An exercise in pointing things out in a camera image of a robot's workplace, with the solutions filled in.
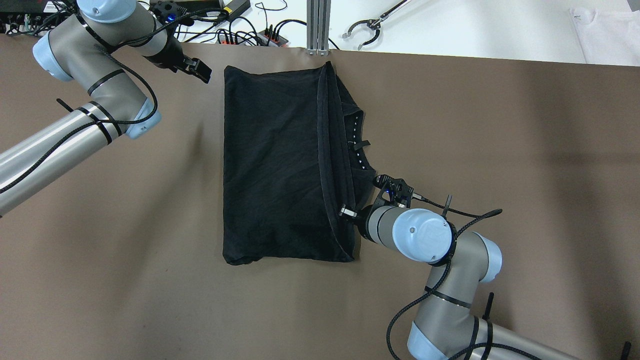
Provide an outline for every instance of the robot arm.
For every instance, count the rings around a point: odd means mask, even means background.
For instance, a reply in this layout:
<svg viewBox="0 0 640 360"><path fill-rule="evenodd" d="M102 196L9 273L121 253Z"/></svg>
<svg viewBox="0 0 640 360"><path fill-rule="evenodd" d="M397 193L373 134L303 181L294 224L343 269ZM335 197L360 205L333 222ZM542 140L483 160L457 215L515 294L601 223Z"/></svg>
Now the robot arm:
<svg viewBox="0 0 640 360"><path fill-rule="evenodd" d="M93 100L0 154L0 217L115 138L137 138L160 121L156 100L110 58L118 47L129 44L156 66L206 83L211 76L136 0L78 0L77 7L33 54L51 75L75 79Z"/></svg>
<svg viewBox="0 0 640 360"><path fill-rule="evenodd" d="M424 197L402 179L381 175L374 184L381 191L372 206L358 212L343 207L341 213L354 221L364 238L433 266L407 343L416 359L447 360L464 349L468 350L460 354L460 359L465 354L469 354L465 359L480 359L485 353L488 357L483 359L489 360L577 359L493 325L488 317L478 319L469 313L478 284L492 281L500 272L502 253L494 242L478 233L456 232L445 215L451 198L439 215L410 209L411 199ZM498 213L496 210L476 218Z"/></svg>

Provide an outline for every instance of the white cloth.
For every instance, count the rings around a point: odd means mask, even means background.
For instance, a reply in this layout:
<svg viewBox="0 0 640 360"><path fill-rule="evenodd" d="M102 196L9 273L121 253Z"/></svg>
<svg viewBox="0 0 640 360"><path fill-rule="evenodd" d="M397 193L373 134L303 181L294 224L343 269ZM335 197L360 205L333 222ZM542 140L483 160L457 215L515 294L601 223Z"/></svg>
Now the white cloth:
<svg viewBox="0 0 640 360"><path fill-rule="evenodd" d="M640 11L570 13L587 63L640 66Z"/></svg>

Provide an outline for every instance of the brown table surface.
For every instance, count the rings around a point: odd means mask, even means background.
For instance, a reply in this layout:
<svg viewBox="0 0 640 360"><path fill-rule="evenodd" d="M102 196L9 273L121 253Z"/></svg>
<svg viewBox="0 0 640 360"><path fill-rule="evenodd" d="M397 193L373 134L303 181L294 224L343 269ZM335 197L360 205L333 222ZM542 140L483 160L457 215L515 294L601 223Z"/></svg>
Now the brown table surface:
<svg viewBox="0 0 640 360"><path fill-rule="evenodd" d="M0 36L0 151L62 117L35 39ZM0 220L1 359L388 359L385 331L429 266L363 241L354 263L222 256L223 69L326 60L366 112L378 172L474 213L498 243L493 322L585 359L640 347L640 69L187 45L210 84L124 49L163 121L98 152ZM247 106L252 99L247 97ZM451 217L458 225L466 219ZM392 341L402 358L409 311Z"/></svg>

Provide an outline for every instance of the blue end cap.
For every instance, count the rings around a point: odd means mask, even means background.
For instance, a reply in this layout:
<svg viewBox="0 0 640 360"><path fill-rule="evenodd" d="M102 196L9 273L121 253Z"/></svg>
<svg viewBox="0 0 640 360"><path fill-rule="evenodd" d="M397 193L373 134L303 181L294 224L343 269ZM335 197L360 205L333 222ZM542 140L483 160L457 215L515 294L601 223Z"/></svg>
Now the blue end cap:
<svg viewBox="0 0 640 360"><path fill-rule="evenodd" d="M82 13L95 22L112 24L131 16L136 0L77 0Z"/></svg>
<svg viewBox="0 0 640 360"><path fill-rule="evenodd" d="M136 118L133 120L139 120L139 119L142 119L143 117L146 117L151 113L151 110L153 109L154 109L154 105L151 103L151 100L149 99L145 100L145 103L142 104L142 108L140 108L140 111L136 115ZM156 124L159 123L160 120L162 120L162 115L160 114L160 111L156 111L156 113L153 114L153 116L151 116L149 119L145 120L144 122L130 125L129 128L127 129L126 134L128 137L135 140L139 138L142 134L151 130L151 128L156 126Z"/></svg>
<svg viewBox="0 0 640 360"><path fill-rule="evenodd" d="M427 209L409 209L394 222L392 236L402 255L414 261L437 263L451 247L451 227Z"/></svg>
<svg viewBox="0 0 640 360"><path fill-rule="evenodd" d="M33 57L36 58L40 66L53 75L54 78L62 81L71 81L74 79L60 67L56 57L53 56L53 51L51 51L51 46L49 45L48 31L33 46Z"/></svg>
<svg viewBox="0 0 640 360"><path fill-rule="evenodd" d="M411 332L406 347L409 348L411 355L418 360L447 360L442 351L438 350L418 329L415 322L411 323Z"/></svg>
<svg viewBox="0 0 640 360"><path fill-rule="evenodd" d="M486 274L480 282L491 282L495 279L495 276L498 275L500 269L502 269L502 251L500 251L500 247L498 247L498 245L493 241L485 238L475 231L474 234L480 236L480 239L482 239L484 247L486 247L487 256L489 257L489 265L486 269Z"/></svg>

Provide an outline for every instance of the black cable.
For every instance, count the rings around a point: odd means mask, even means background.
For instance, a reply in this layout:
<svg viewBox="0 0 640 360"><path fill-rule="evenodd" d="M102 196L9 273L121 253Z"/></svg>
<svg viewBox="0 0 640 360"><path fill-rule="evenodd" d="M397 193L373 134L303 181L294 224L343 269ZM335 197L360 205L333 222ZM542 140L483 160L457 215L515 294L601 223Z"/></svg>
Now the black cable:
<svg viewBox="0 0 640 360"><path fill-rule="evenodd" d="M468 351L475 350L475 349L481 348L481 347L487 347L487 346L489 346L489 343L477 343L477 344L468 346L468 347L464 348L463 350L460 350L459 352L455 353L453 356L451 356L447 360L455 360L455 359L461 357L462 355L466 354ZM532 359L532 360L542 360L542 359L540 359L539 357L537 357L535 355L532 355L532 354L530 354L530 353L528 353L526 351L520 350L519 348L515 348L515 347L509 346L509 345L492 343L491 346L495 347L495 348L503 348L505 350L509 350L511 352L515 352L516 354L520 354L520 355L522 355L524 357L528 357L529 359Z"/></svg>
<svg viewBox="0 0 640 360"><path fill-rule="evenodd" d="M111 61L113 61L114 63L116 63L118 66L120 66L121 68L123 68L124 70L126 70L128 73L132 74L133 76L135 76L138 80L140 80L140 82L143 83L143 85L145 85L145 87L147 88L147 90L149 91L149 94L151 95L152 101L154 103L154 107L151 110L151 112L146 116L143 117L142 119L138 119L138 120L130 120L130 121L124 121L124 120L101 120L100 122L103 123L109 123L109 124L125 124L125 125L131 125L131 124L139 124L141 122L147 121L148 119L150 119L152 116L154 116L154 114L157 111L158 108L158 103L157 103L157 97L156 97L156 93L153 91L153 89L151 88L151 85L149 85L149 83L147 83L147 81L140 76L137 72L133 71L131 68L129 68L128 66L124 65L123 63L119 62L118 60L116 60L111 54L109 54L105 48L99 46L96 44L96 47L98 47L100 49L100 51L102 51ZM40 159L38 159L38 161L36 161L33 165L31 165L25 172L23 172L18 178L16 178L15 180L13 180L10 184L6 185L5 187L0 189L0 194L10 190L11 188L13 188L15 185L19 184L22 180L24 180L28 175L30 175L32 172L34 172L56 149L58 149L60 146L62 146L63 143L65 143L67 140L69 140L69 138L71 138L72 136L74 136L75 134L78 134L80 131L86 129L87 127L90 127L92 125L96 125L95 122L89 122L87 124L84 124L82 126L79 126L73 130L71 130L69 133L67 133L65 136L63 136L60 140L58 140L58 142L56 142L55 145L53 145L47 152L44 153L44 155L42 155L40 157Z"/></svg>
<svg viewBox="0 0 640 360"><path fill-rule="evenodd" d="M218 22L220 21L219 19L207 19L206 17L201 17L201 16L194 16L192 17L193 20L197 20L197 21L202 21L202 22Z"/></svg>
<svg viewBox="0 0 640 360"><path fill-rule="evenodd" d="M306 23L306 22L304 22L304 21L302 21L302 20L298 20L298 19L286 19L286 20L280 21L280 22L279 22L278 24L276 24L276 26L273 28L273 31L274 31L274 32L275 32L275 34L276 34L276 37L275 37L276 39L279 39L279 38L280 38L280 30L282 30L282 27L283 27L283 26L285 26L286 24L290 23L290 22L295 22L295 23L297 23L297 24L301 24L301 25L304 25L304 26L306 26L306 25L307 25L307 23ZM336 48L337 50L340 50L340 47L338 47L338 45L336 45L336 44L335 44L335 42L333 42L333 40L331 40L331 38L329 38L329 42L330 42L331 44L333 44L333 46L335 46L335 48Z"/></svg>
<svg viewBox="0 0 640 360"><path fill-rule="evenodd" d="M263 46L262 39L258 37L258 34L256 33L254 33L254 35L251 35L251 32L247 33L246 31L236 31L236 34L240 34L240 35L245 34L244 36L241 36L243 41L240 41L236 45L240 45L243 42L248 42L249 44L254 46Z"/></svg>
<svg viewBox="0 0 640 360"><path fill-rule="evenodd" d="M7 36L9 37L14 37L17 35L31 35L31 36L37 36L37 34L41 33L42 31L44 31L49 24L51 24L52 22L59 20L60 16L62 15L62 13L64 12L68 12L69 14L71 14L71 12L69 11L69 9L67 7L63 7L62 10L58 10L57 12L47 16L46 18L44 18L44 20L42 21L42 24L39 25L37 28L31 30L31 31L16 31L16 32L11 32L12 30L9 30L9 32L7 32Z"/></svg>
<svg viewBox="0 0 640 360"><path fill-rule="evenodd" d="M114 63L116 63L119 67L123 68L125 71L127 71L131 75L135 76L136 79L140 80L142 85L145 85L145 88L147 88L147 90L149 91L149 95L151 95L151 100L154 103L154 108L151 110L151 112L147 116L143 117L142 119L128 120L128 121L124 121L124 120L103 120L102 122L113 123L113 124L131 125L131 124L139 124L141 122L147 121L148 119L151 119L151 117L154 116L154 114L156 113L156 111L158 109L158 98L156 97L156 93L154 92L154 89L151 88L151 85L149 85L149 83L147 83L147 81L142 76L140 76L137 72L133 71L130 67L128 67L128 66L124 65L123 63L119 62L116 58L113 57L113 55L109 54L106 51L105 48L101 47L98 44L95 44L95 46L98 47L100 49L100 51L102 51L102 53L105 54L107 56L107 58L109 58L109 60L111 60Z"/></svg>
<svg viewBox="0 0 640 360"><path fill-rule="evenodd" d="M256 33L256 34L258 33L258 31L255 30L255 26L253 26L253 24L246 17L243 17L243 16L238 16L238 17L236 17L235 19L233 19L233 20L231 20L229 22L229 31L230 32L231 32L231 24L233 24L234 21L236 21L237 19L243 19L244 21L246 21L249 24L249 26L251 26L251 29L253 30L254 33Z"/></svg>
<svg viewBox="0 0 640 360"><path fill-rule="evenodd" d="M444 205L440 205L437 202L433 202L433 201L425 198L424 196L421 196L417 200L418 201L422 201L422 202L426 202L427 204L434 205L434 206L436 206L436 207L438 207L440 209L444 209ZM474 214L470 214L470 213L465 213L464 211L459 211L459 210L452 209L452 208L449 208L449 211L451 211L452 213L455 213L455 214L458 214L458 215L463 215L463 216L470 217L470 218L477 218L477 217L480 216L480 215L474 215Z"/></svg>
<svg viewBox="0 0 640 360"><path fill-rule="evenodd" d="M169 28L170 26L174 25L175 23L181 21L182 19L186 19L188 17L192 17L194 15L199 15L201 13L208 13L208 12L220 12L220 16L219 18L221 18L221 20L224 20L228 17L228 13L221 8L206 8L206 9L201 9L201 10L197 10L194 12L190 12L190 13L186 13L184 15L178 16L177 18L175 18L175 20L168 22L167 24L157 28L155 31L152 31L151 33L144 35L142 37L139 38L135 38L132 40L128 40L125 42L121 42L120 44L114 46L114 51L118 50L121 47L127 46L127 45L131 45L131 44L136 44L138 42L142 42L148 38L154 37L156 34L158 34L159 32L161 32L162 30Z"/></svg>
<svg viewBox="0 0 640 360"><path fill-rule="evenodd" d="M180 28L182 27L182 24L178 24L178 27L175 28L175 31L173 32L173 37L175 37L176 39L178 39L178 41L180 41Z"/></svg>
<svg viewBox="0 0 640 360"><path fill-rule="evenodd" d="M208 28L204 29L203 31L201 31L201 32L197 33L197 35L195 35L195 36L193 36L193 37L188 38L188 39L187 39L187 40L185 40L184 42L190 42L190 41L192 41L192 40L194 40L194 39L199 38L199 37L200 37L200 36L202 36L202 35L208 35L208 34L211 34L211 33L209 33L209 30L211 30L211 29L215 28L216 26L220 25L223 21L224 21L224 20L217 20L216 22L213 22L213 24L211 24L211 26L209 26Z"/></svg>
<svg viewBox="0 0 640 360"><path fill-rule="evenodd" d="M333 44L333 46L335 46L336 50L340 50L340 48L338 47L338 45L335 44L335 42L333 42L333 40L329 39L329 42Z"/></svg>
<svg viewBox="0 0 640 360"><path fill-rule="evenodd" d="M395 360L400 360L400 358L398 357L398 355L396 355L396 353L394 352L393 346L391 345L391 328L393 328L394 324L400 318L400 316L402 316L402 314L404 314L407 310L411 309L413 306L420 304L424 299L428 298L434 291L436 291L442 285L442 283L446 280L450 270L451 270L451 262L448 262L445 265L444 272L442 272L442 275L440 276L440 280L438 280L438 282L436 282L436 284L429 291L425 292L423 296L415 299L414 301L410 302L407 306L403 307L400 311L398 311L397 314L394 316L394 318L391 319L391 321L389 322L389 326L387 327L387 348L389 349L389 353L391 354L391 356L394 357Z"/></svg>
<svg viewBox="0 0 640 360"><path fill-rule="evenodd" d="M222 41L220 40L220 35L224 35L225 36L225 43L227 42L228 39L228 33L227 33L227 29L218 29L216 30L216 41L218 42L218 44L222 44Z"/></svg>
<svg viewBox="0 0 640 360"><path fill-rule="evenodd" d="M53 6L56 7L56 10L59 12L60 10L66 10L67 6L66 5L62 5L62 4L58 4L57 1L53 1L52 2Z"/></svg>
<svg viewBox="0 0 640 360"><path fill-rule="evenodd" d="M462 233L464 233L465 230L467 230L469 227L471 227L475 223L477 223L477 222L479 222L481 220L484 220L486 218L494 217L495 215L498 215L500 213L502 213L502 209L495 209L495 210L489 211L488 213L485 213L485 214L482 214L482 215L480 215L478 217L475 217L475 219L471 220L469 223L467 223L466 225L461 227L460 230L458 230L453 235L452 242L455 243L455 241L458 239L458 237L460 235L462 235ZM440 280L438 280L438 282L436 282L436 284L430 290L425 292L425 294L423 296L415 299L414 301L409 303L407 306L403 307L400 311L398 311L398 313L393 317L393 319L391 319L391 322L389 322L389 326L387 327L387 348L389 350L389 353L391 354L391 356L394 357L395 360L400 360L400 358L396 355L396 353L394 352L394 349L393 349L393 347L391 345L391 328L393 328L394 324L396 323L396 321L398 320L398 318L402 314L404 314L411 307L416 306L417 304L421 303L424 299L428 298L434 291L436 291L442 285L442 283L446 280L447 275L449 275L449 271L450 270L451 270L451 260L446 262L445 269L444 269L444 272L442 272L442 276L440 276Z"/></svg>
<svg viewBox="0 0 640 360"><path fill-rule="evenodd" d="M502 209L495 209L495 210L491 210L488 213L482 214L479 217L476 217L475 219L471 220L469 223L467 223L466 225L464 225L463 227L460 228L460 230L458 230L454 235L453 235L453 241L456 241L458 239L458 237L460 235L462 235L462 233L465 232L465 230L467 230L470 226L472 226L473 224L475 224L476 222L480 221L480 220L484 220L486 218L490 218L490 217L494 217L495 215L499 215L502 213Z"/></svg>
<svg viewBox="0 0 640 360"><path fill-rule="evenodd" d="M180 34L189 34L189 35L213 35L215 33L216 33L215 31L184 31L184 30L180 31Z"/></svg>
<svg viewBox="0 0 640 360"><path fill-rule="evenodd" d="M79 126L73 130L71 130L68 134L66 134L65 136L62 137L62 139L58 140L58 142L53 145L47 152L44 153L44 155L42 157L40 157L40 159L38 159L38 161L36 161L33 165L31 165L31 167L29 167L25 172L23 172L18 178L16 178L15 180L13 180L11 183L9 183L8 185L6 185L4 188L0 189L0 193L4 193L8 190L10 190L11 188L13 188L14 186L18 185L22 180L24 180L27 176L29 176L32 172L34 172L36 170L36 168L38 168L58 147L60 147L63 143L65 143L67 140L69 140L69 138L71 138L71 136L74 136L75 134L78 134L80 131L86 129L87 127L90 127L92 125L95 125L94 122L88 122L82 126Z"/></svg>
<svg viewBox="0 0 640 360"><path fill-rule="evenodd" d="M306 22L304 22L304 21L302 21L302 20L297 20L297 19L286 19L286 20L280 21L280 22L279 22L278 24L276 24L276 26L273 28L273 30L274 30L274 31L275 31L275 33L276 33L276 36L280 34L280 29L282 29L282 26L284 26L285 24L288 24L288 23L290 23L290 22L295 22L295 23L297 23L297 24L301 24L301 25L304 25L304 26L306 26L306 25L307 25L307 23L306 23Z"/></svg>
<svg viewBox="0 0 640 360"><path fill-rule="evenodd" d="M262 1L261 1L261 2L259 2L259 3L257 3L257 4L255 5L255 7L256 7L256 8L258 8L258 9L260 9L260 10L264 10L264 11L266 11L266 12L280 12L280 11L282 11L282 10L284 10L284 9L286 9L286 8L288 8L288 7L289 7L289 4L287 4L287 1L285 1L285 0L281 0L281 1L284 3L284 6L283 6L282 8L279 8L279 9L269 9L269 8L265 8L265 7L264 7L264 3L263 3Z"/></svg>
<svg viewBox="0 0 640 360"><path fill-rule="evenodd" d="M75 13L75 9L76 9L76 2L75 1L69 1L69 0L60 0L63 3L65 3L65 5L67 6L68 9L71 10L72 13Z"/></svg>
<svg viewBox="0 0 640 360"><path fill-rule="evenodd" d="M267 38L267 44L265 46L269 46L269 42L271 41L271 37L273 34L268 33L269 29L269 19L267 18L267 11L264 12L264 36Z"/></svg>

